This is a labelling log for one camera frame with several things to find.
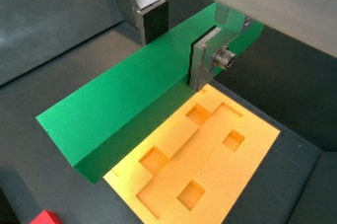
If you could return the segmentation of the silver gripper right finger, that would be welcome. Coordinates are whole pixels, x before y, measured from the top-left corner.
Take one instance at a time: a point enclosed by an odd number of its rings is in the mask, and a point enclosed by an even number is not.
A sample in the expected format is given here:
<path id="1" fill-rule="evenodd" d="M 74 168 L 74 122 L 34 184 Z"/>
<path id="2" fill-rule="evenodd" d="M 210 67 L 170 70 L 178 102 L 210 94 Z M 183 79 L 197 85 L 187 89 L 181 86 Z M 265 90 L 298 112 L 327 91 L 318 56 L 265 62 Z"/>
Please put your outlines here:
<path id="1" fill-rule="evenodd" d="M 214 8 L 215 26 L 193 43 L 189 62 L 189 87 L 199 91 L 210 81 L 217 69 L 227 69 L 235 53 L 230 42 L 253 24 L 253 19 L 222 4 Z"/>

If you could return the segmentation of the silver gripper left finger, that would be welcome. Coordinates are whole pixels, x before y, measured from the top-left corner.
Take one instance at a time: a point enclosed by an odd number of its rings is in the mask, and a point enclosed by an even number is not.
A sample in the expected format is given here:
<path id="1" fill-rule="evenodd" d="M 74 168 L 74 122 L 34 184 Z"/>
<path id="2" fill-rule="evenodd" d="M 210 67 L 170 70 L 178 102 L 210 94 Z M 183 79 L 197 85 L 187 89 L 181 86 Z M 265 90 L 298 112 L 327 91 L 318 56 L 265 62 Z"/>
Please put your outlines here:
<path id="1" fill-rule="evenodd" d="M 130 0 L 130 5 L 141 42 L 147 44 L 169 30 L 169 2 L 166 0 Z"/>

